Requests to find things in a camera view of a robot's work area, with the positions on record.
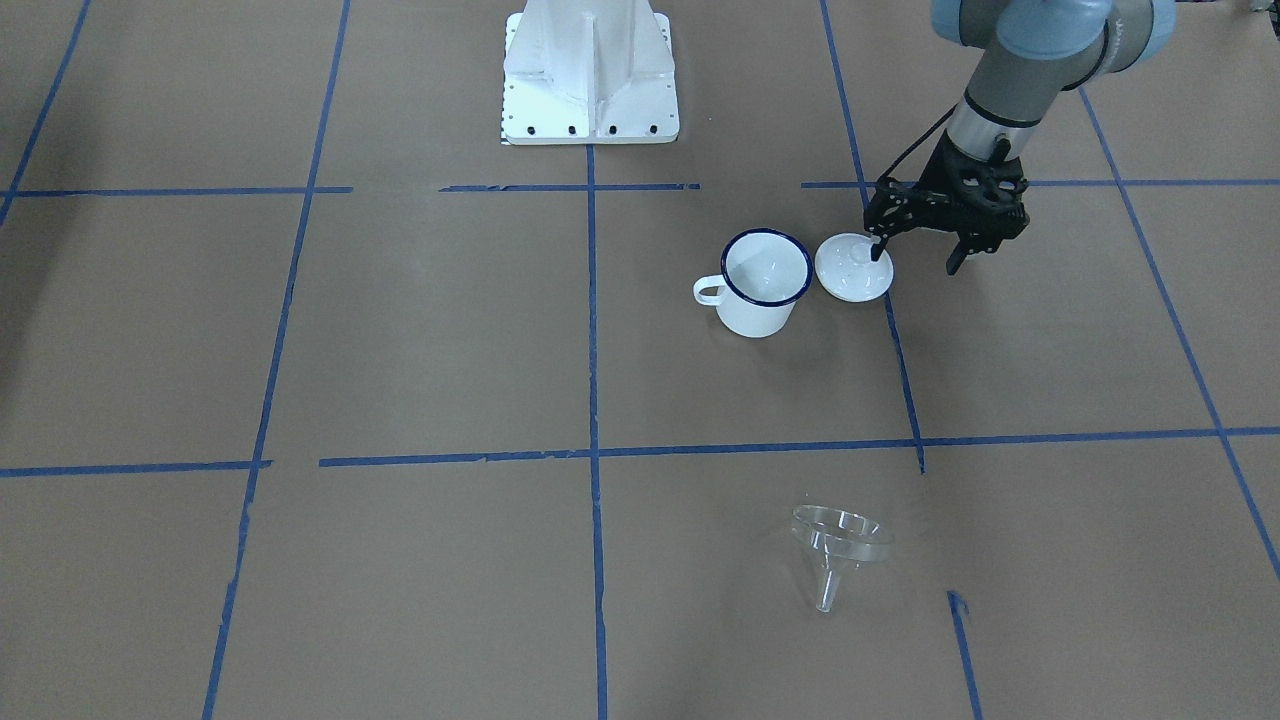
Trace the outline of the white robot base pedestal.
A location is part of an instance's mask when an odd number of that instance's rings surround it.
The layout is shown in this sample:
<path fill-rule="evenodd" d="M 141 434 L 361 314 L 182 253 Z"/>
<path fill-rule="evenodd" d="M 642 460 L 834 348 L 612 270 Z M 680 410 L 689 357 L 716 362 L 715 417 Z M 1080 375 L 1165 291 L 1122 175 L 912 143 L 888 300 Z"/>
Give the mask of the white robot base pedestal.
<path fill-rule="evenodd" d="M 672 28 L 649 1 L 527 1 L 506 19 L 503 72 L 504 143 L 678 138 Z"/>

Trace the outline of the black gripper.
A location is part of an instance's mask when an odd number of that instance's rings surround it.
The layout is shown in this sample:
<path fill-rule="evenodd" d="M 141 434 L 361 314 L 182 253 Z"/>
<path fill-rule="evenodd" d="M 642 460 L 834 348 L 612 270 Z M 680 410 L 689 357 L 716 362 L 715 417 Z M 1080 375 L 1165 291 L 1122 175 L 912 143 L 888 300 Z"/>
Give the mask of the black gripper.
<path fill-rule="evenodd" d="M 945 264 L 946 274 L 956 275 L 975 251 L 996 251 L 1029 225 L 1028 186 L 1007 135 L 996 136 L 987 158 L 973 158 L 945 133 L 916 181 L 896 179 L 890 170 L 877 179 L 864 210 L 864 227 L 874 236 L 870 260 L 878 263 L 897 234 L 940 231 L 957 237 Z"/>

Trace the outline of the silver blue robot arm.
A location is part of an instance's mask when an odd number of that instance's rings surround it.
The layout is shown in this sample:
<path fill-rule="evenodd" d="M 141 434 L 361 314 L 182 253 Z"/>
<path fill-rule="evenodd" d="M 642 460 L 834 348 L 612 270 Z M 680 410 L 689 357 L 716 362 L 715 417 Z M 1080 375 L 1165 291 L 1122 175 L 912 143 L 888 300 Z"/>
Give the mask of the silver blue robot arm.
<path fill-rule="evenodd" d="M 957 273 L 975 254 L 997 252 L 1030 222 L 1021 155 L 1055 100 L 1158 54 L 1176 27 L 1172 1 L 934 1 L 934 32 L 978 47 L 960 100 L 925 132 L 936 145 L 913 182 L 891 170 L 863 214 L 870 259 L 915 229 L 956 237 L 946 261 Z"/>

